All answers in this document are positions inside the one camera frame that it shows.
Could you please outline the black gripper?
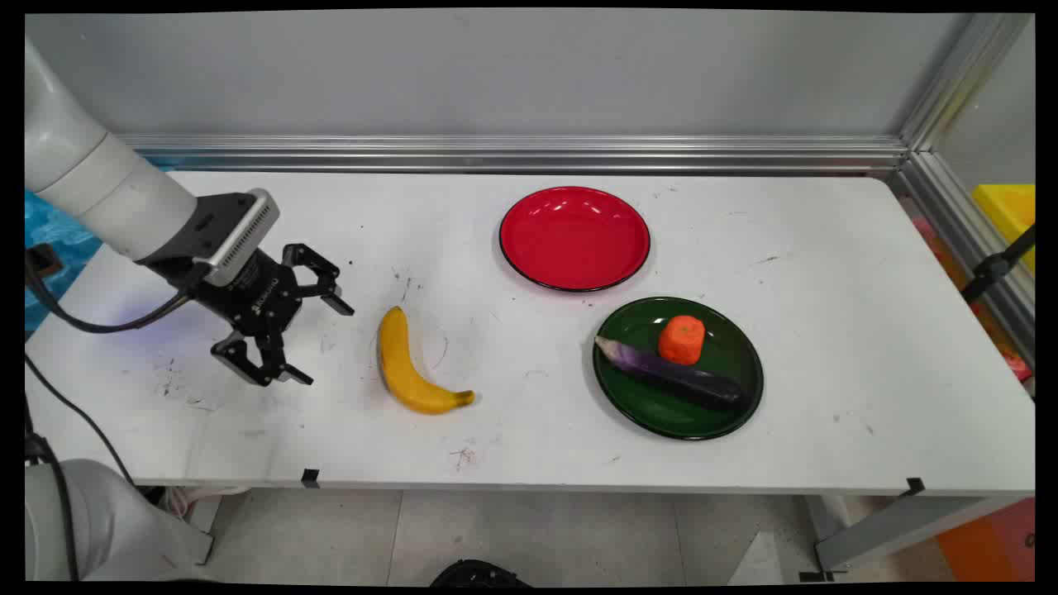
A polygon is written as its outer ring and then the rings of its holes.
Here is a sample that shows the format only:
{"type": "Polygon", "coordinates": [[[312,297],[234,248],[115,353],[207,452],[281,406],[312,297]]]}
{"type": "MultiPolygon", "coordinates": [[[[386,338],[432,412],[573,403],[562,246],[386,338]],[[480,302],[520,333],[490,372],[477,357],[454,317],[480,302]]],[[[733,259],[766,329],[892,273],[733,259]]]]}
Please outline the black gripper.
{"type": "Polygon", "coordinates": [[[258,387],[287,381],[310,387],[313,377],[287,361],[281,331],[300,309],[304,298],[320,298],[339,315],[355,315],[355,309],[341,298],[340,273],[335,264],[307,245],[288,244],[282,264],[256,249],[226,285],[212,285],[203,278],[193,283],[191,300],[236,329],[212,346],[212,357],[258,387]],[[314,274],[315,283],[299,285],[293,273],[297,267],[314,274]],[[271,323],[280,331],[267,331],[271,323]],[[253,336],[260,362],[250,360],[245,336],[253,336]]]}

